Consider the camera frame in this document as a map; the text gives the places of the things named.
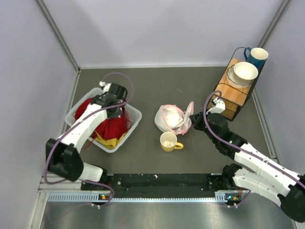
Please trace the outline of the white pink mesh laundry bag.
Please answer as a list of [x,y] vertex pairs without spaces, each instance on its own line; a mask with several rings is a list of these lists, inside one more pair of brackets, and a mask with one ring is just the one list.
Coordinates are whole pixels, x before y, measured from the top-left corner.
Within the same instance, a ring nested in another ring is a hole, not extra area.
[[163,118],[163,107],[164,106],[176,106],[176,105],[172,105],[172,104],[166,104],[166,105],[162,105],[160,106],[158,112],[155,115],[154,118],[154,122],[156,124],[156,126],[162,131],[162,132],[172,132],[175,135],[184,135],[188,132],[189,128],[191,127],[192,123],[190,120],[190,116],[193,115],[193,108],[194,108],[194,102],[191,101],[186,109],[186,111],[182,111],[184,112],[184,122],[182,124],[182,126],[180,126],[177,129],[171,129],[165,122],[164,118]]

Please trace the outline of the red bra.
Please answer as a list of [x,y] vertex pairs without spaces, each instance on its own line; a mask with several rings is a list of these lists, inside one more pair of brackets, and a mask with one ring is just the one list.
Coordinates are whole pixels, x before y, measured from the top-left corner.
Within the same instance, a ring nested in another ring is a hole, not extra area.
[[[120,138],[125,132],[128,132],[127,123],[128,119],[123,114],[121,117],[103,121],[94,131],[105,140]],[[88,148],[93,141],[94,139],[83,149]]]

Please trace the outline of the white bra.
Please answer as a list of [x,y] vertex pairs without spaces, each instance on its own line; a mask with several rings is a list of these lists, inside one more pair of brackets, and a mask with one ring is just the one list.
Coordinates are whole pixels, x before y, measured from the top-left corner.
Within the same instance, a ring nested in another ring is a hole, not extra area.
[[176,106],[164,106],[163,118],[171,129],[177,129],[184,122],[184,112]]

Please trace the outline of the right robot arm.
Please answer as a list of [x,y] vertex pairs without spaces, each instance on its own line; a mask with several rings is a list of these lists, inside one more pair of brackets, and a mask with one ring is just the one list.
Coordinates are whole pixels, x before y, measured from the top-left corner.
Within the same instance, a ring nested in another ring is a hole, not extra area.
[[292,220],[305,221],[303,175],[260,153],[232,132],[221,114],[200,112],[191,116],[191,122],[194,129],[207,134],[221,154],[236,162],[224,169],[222,182],[226,188],[246,188],[274,202]]

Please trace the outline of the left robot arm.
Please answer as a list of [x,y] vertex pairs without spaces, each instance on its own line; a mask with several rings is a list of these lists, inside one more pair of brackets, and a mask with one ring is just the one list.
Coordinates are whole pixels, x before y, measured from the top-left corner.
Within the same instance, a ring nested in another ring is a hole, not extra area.
[[107,186],[106,170],[84,163],[80,151],[102,122],[122,115],[128,92],[115,83],[100,82],[100,87],[102,92],[91,99],[82,116],[57,139],[47,141],[45,181],[47,172],[51,172],[72,182],[91,181],[97,189]]

